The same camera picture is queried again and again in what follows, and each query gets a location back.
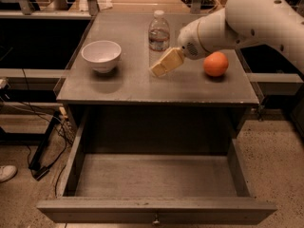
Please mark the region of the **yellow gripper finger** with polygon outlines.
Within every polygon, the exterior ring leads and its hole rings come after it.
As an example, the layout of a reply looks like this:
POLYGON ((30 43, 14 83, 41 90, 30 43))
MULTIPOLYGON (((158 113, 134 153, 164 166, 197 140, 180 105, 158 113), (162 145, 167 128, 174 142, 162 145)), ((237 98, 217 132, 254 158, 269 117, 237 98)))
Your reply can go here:
POLYGON ((162 77, 180 67, 184 54, 180 47, 169 47, 166 51, 149 51, 149 72, 154 77, 162 77))

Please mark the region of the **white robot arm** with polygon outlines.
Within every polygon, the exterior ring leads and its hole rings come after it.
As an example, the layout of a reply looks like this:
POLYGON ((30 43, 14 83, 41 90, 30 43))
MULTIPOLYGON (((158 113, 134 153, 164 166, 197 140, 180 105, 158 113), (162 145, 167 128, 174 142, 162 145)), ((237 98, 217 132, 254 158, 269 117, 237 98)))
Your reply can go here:
POLYGON ((227 0, 223 9, 183 27, 178 45, 166 50, 150 71, 161 77, 181 66, 186 58, 198 60, 222 49, 263 44, 303 72, 303 23, 304 18, 285 0, 227 0))

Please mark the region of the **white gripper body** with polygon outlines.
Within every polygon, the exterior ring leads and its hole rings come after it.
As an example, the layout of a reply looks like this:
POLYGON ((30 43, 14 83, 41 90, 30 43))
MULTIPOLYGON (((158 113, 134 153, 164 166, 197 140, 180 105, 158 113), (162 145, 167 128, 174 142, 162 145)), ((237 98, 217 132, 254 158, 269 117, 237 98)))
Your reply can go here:
POLYGON ((206 39, 205 19, 200 18, 180 30, 178 46, 186 58, 198 60, 209 53, 206 39))

